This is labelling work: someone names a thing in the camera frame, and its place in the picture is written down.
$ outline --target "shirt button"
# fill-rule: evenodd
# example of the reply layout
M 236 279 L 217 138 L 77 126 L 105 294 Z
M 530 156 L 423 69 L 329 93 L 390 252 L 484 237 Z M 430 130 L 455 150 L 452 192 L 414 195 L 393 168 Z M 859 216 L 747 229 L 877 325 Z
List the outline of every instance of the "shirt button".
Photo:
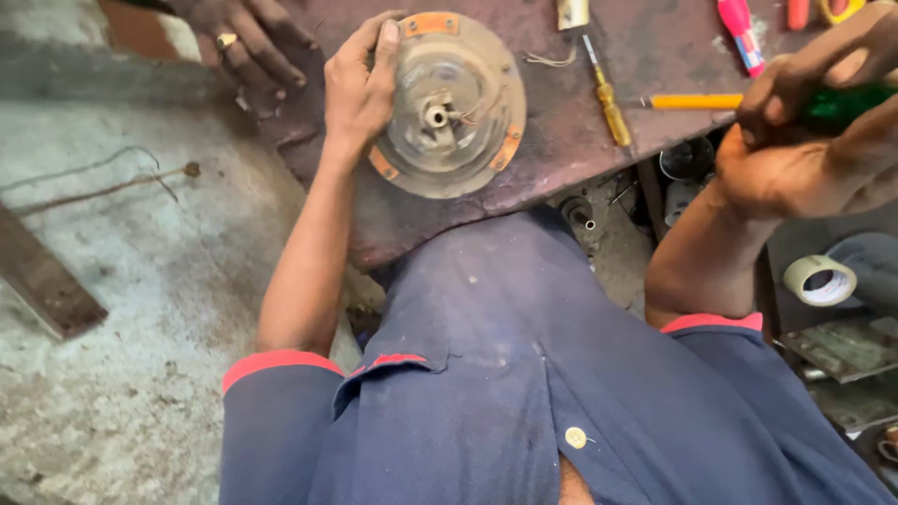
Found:
M 586 434 L 580 428 L 568 428 L 564 432 L 564 439 L 574 449 L 582 449 L 586 445 Z

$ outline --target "gold ring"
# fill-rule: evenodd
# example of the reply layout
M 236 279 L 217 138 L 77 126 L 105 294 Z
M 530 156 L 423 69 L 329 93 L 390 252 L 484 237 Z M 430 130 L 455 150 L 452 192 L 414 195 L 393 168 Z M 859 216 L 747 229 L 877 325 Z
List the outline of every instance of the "gold ring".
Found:
M 236 33 L 222 33 L 216 39 L 216 46 L 218 50 L 224 51 L 225 49 L 230 48 L 237 40 L 240 38 L 237 37 Z

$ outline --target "rusty metal workbench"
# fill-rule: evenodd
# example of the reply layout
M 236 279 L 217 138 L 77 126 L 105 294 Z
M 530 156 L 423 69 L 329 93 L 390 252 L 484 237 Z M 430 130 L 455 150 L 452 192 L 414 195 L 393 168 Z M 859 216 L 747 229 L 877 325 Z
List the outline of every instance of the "rusty metal workbench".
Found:
M 285 0 L 303 25 L 318 26 L 325 57 L 367 17 L 387 8 L 410 12 L 452 10 L 493 30 L 511 51 L 565 59 L 570 42 L 557 32 L 555 3 L 534 0 Z M 789 52 L 813 34 L 785 34 L 782 2 L 750 0 L 764 55 Z M 592 2 L 587 32 L 597 41 L 619 99 L 651 93 L 733 93 L 750 83 L 714 0 Z M 614 146 L 594 95 L 582 41 L 577 61 L 564 68 L 520 60 L 527 95 L 524 139 L 512 163 L 482 190 L 458 199 L 423 199 L 394 187 L 367 163 L 359 167 L 351 259 L 370 269 L 396 259 L 438 233 L 484 217 L 531 206 L 587 179 L 639 159 L 732 119 L 707 111 L 625 110 L 632 156 Z M 292 173 L 311 183 L 321 152 L 323 99 L 320 71 L 304 65 L 309 85 L 262 121 Z

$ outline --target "navy blue shirt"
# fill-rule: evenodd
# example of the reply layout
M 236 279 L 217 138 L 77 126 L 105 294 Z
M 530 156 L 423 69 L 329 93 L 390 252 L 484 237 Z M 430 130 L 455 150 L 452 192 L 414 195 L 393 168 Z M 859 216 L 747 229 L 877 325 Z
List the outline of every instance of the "navy blue shirt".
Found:
M 559 451 L 596 503 L 896 503 L 759 315 L 655 330 L 558 218 L 490 219 L 403 258 L 348 377 L 295 350 L 234 365 L 221 503 L 557 503 Z

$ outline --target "concrete floor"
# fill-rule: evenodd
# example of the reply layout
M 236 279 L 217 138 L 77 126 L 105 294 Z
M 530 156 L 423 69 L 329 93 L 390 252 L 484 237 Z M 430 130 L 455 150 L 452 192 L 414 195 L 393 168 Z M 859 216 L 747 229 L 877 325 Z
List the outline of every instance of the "concrete floor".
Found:
M 103 43 L 92 0 L 0 7 L 0 29 Z M 216 501 L 221 375 L 250 351 L 262 295 L 302 206 L 302 188 L 236 107 L 0 100 L 0 187 L 124 146 L 146 148 L 163 172 L 197 161 L 203 174 L 169 180 L 177 201 L 144 185 L 23 220 L 110 316 L 57 341 L 0 287 L 0 498 L 21 505 Z M 132 151 L 0 200 L 19 208 L 153 169 Z M 613 184 L 585 188 L 598 227 L 579 230 L 581 243 L 609 296 L 641 315 L 650 242 L 620 207 L 604 204 Z M 367 304 L 382 295 L 357 273 L 347 286 L 348 297 Z M 340 350 L 350 368 L 351 345 Z

